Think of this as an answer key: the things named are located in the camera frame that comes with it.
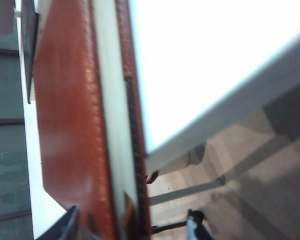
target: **gray surface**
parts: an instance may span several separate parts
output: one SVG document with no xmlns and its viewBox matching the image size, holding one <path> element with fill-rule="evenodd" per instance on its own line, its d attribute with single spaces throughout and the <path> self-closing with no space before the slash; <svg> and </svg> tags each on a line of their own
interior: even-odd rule
<svg viewBox="0 0 300 240">
<path fill-rule="evenodd" d="M 224 186 L 152 206 L 152 223 L 176 222 L 192 208 L 203 210 L 217 240 L 300 239 L 300 87 L 214 135 L 200 166 L 158 177 L 149 193 L 218 177 Z M 154 239 L 184 234 L 180 228 Z"/>
</svg>

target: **brown leather strap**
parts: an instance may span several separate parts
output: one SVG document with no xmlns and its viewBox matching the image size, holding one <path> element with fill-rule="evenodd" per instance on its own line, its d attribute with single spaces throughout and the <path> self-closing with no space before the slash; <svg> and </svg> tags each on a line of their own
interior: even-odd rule
<svg viewBox="0 0 300 240">
<path fill-rule="evenodd" d="M 45 190 L 102 239 L 117 239 L 93 11 L 53 0 L 34 64 Z"/>
</svg>

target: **glass panel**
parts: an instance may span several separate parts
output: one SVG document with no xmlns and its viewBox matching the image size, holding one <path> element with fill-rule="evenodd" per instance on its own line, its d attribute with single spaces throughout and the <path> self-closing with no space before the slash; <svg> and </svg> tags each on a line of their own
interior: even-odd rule
<svg viewBox="0 0 300 240">
<path fill-rule="evenodd" d="M 19 58 L 0 55 L 0 118 L 23 118 Z"/>
<path fill-rule="evenodd" d="M 33 240 L 31 215 L 0 221 L 0 240 Z"/>
<path fill-rule="evenodd" d="M 18 50 L 17 24 L 14 22 L 14 30 L 10 35 L 0 35 L 0 49 Z"/>
<path fill-rule="evenodd" d="M 0 215 L 30 208 L 25 127 L 0 126 Z"/>
</svg>

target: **tiled floor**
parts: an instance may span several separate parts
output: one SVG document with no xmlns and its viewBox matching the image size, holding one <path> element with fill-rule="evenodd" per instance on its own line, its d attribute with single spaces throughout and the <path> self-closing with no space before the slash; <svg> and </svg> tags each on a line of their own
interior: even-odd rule
<svg viewBox="0 0 300 240">
<path fill-rule="evenodd" d="M 300 88 L 207 141 L 200 165 L 157 178 L 149 196 L 207 183 L 224 186 L 150 208 L 154 225 L 201 209 L 220 240 L 300 239 Z M 153 239 L 186 239 L 185 227 Z"/>
</svg>

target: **white tabletop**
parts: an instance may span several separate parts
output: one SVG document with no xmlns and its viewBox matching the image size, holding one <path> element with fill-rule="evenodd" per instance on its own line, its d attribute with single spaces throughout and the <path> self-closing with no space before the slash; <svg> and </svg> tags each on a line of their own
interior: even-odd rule
<svg viewBox="0 0 300 240">
<path fill-rule="evenodd" d="M 130 0 L 129 7 L 148 154 L 300 36 L 300 0 Z"/>
</svg>

